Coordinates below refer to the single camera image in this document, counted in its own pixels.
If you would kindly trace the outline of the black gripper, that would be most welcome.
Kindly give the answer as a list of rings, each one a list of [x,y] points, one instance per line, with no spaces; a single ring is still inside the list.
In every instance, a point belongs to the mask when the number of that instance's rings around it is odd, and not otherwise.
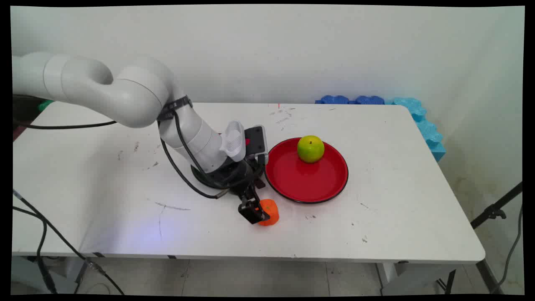
[[[243,159],[219,169],[217,187],[229,191],[242,199],[238,212],[250,223],[268,221],[270,215],[260,205],[257,190],[263,189],[266,183],[261,177],[265,171],[265,162]]]

